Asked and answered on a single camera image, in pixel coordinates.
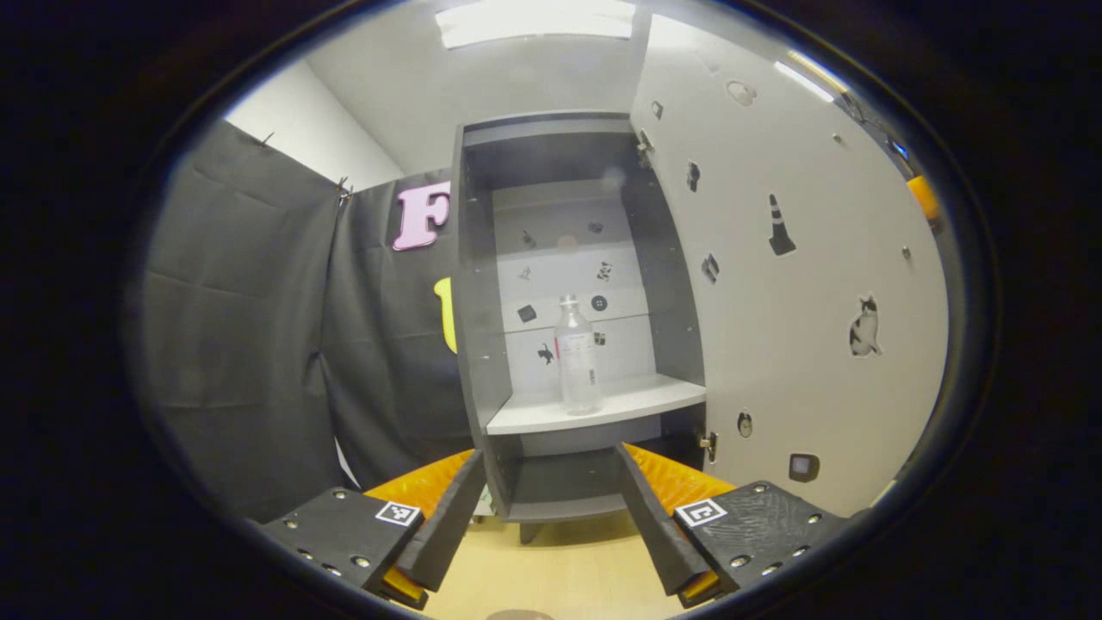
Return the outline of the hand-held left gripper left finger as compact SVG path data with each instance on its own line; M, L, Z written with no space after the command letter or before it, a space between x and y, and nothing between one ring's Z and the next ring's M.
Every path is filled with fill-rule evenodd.
M485 483L484 454L468 449L367 491L329 487L258 529L336 580L423 610L440 592Z

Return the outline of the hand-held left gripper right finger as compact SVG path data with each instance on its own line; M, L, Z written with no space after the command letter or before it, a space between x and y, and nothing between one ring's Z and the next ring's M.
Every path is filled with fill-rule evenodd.
M623 502L685 609L775 580L849 523L768 481L737 487L629 443L614 452Z

